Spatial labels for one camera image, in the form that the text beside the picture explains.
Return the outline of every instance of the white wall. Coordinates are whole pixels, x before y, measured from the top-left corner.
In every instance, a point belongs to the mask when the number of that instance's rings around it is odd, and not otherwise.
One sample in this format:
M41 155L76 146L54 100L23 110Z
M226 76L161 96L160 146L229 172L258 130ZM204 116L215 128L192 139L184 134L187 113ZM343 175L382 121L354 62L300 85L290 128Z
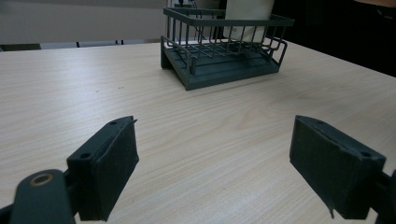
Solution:
M165 32L167 1L0 0L0 45L158 39ZM207 8L219 4L196 2Z

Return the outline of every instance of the dark green dish rack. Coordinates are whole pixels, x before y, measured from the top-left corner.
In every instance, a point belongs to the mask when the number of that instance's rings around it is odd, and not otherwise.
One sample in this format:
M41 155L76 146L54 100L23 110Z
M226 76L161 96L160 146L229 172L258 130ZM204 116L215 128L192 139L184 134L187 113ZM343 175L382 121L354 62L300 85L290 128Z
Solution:
M272 15L268 21L225 20L225 10L167 7L161 36L161 67L175 69L186 91L277 73L286 52L286 27L294 20ZM223 36L224 27L265 27L262 42ZM274 52L280 50L276 60Z

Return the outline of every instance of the wood grain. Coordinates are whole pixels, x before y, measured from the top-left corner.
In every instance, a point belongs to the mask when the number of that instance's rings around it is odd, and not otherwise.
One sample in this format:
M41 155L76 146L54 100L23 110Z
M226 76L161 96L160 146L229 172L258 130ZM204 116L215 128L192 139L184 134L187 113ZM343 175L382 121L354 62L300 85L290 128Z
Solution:
M396 79L290 43L278 74L195 91L160 45L0 53L0 206L108 121L133 115L140 162L108 223L374 223L329 211L290 164L295 115L396 169Z

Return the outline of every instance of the dish rack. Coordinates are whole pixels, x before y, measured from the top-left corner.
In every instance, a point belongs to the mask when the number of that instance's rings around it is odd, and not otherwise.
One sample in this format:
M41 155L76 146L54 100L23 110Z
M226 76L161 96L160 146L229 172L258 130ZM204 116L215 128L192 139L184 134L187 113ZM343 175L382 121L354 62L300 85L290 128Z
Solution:
M225 20L221 9L166 7L163 14L161 67L175 69L186 91L277 73L287 49L283 35L294 24L277 15L267 21ZM234 28L242 29L241 38L232 37ZM261 41L255 36L259 29ZM246 41L248 30L253 35Z

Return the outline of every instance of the screw hole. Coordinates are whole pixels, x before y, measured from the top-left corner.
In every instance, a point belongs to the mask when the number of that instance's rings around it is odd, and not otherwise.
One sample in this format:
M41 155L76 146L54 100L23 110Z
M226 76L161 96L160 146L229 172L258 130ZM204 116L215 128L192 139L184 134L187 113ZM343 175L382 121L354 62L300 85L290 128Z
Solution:
M368 153L368 152L361 152L361 155L362 155L363 157L371 157L371 154Z
M79 156L79 157L82 158L82 159L87 159L90 156L91 156L91 153L84 153L84 154L81 154L81 156Z
M43 186L50 182L52 178L52 174L37 175L30 181L30 185L33 187Z

